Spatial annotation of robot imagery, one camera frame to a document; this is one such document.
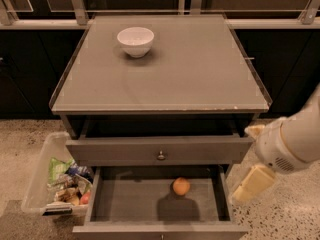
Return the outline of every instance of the speckled floor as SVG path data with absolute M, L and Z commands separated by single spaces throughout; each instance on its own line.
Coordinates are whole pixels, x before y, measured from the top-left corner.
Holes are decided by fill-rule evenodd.
M 0 121 L 0 239 L 75 239 L 78 217 L 40 217 L 22 213 L 21 200 L 46 136 L 63 131 L 58 120 Z M 232 169 L 230 190 L 257 159 L 254 146 Z M 288 176 L 250 203 L 234 207 L 236 222 L 248 227 L 245 239 L 320 240 L 320 162 Z

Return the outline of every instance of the gray table surface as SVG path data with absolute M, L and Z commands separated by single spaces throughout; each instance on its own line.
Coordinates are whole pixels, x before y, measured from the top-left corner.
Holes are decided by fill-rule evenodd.
M 132 26 L 155 34 L 143 58 L 131 58 L 117 42 L 117 34 Z M 97 16 L 52 111 L 257 113 L 268 108 L 222 16 Z

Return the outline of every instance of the orange ball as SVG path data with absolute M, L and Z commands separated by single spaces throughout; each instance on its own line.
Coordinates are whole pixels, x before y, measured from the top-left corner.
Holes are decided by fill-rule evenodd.
M 179 177 L 173 182 L 172 187 L 173 187 L 173 191 L 178 196 L 184 196 L 190 190 L 190 182 L 183 177 Z

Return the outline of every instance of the black cabinet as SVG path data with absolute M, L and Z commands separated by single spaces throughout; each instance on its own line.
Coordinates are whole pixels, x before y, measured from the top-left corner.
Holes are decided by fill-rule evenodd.
M 82 34 L 0 31 L 0 118 L 53 118 L 49 100 Z
M 261 117 L 299 111 L 320 82 L 320 30 L 237 30 L 273 104 Z

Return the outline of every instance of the terrazzo floor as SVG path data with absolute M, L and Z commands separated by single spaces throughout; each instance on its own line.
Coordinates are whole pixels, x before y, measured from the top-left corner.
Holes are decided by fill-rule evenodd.
M 0 239 L 76 239 L 72 227 L 81 225 L 83 218 L 41 217 L 20 209 L 43 142 L 56 131 L 64 131 L 59 120 L 0 121 Z M 231 192 L 256 161 L 253 145 L 227 179 Z M 320 240 L 320 162 L 305 171 L 278 175 L 271 188 L 233 209 L 237 224 L 249 229 L 241 240 Z

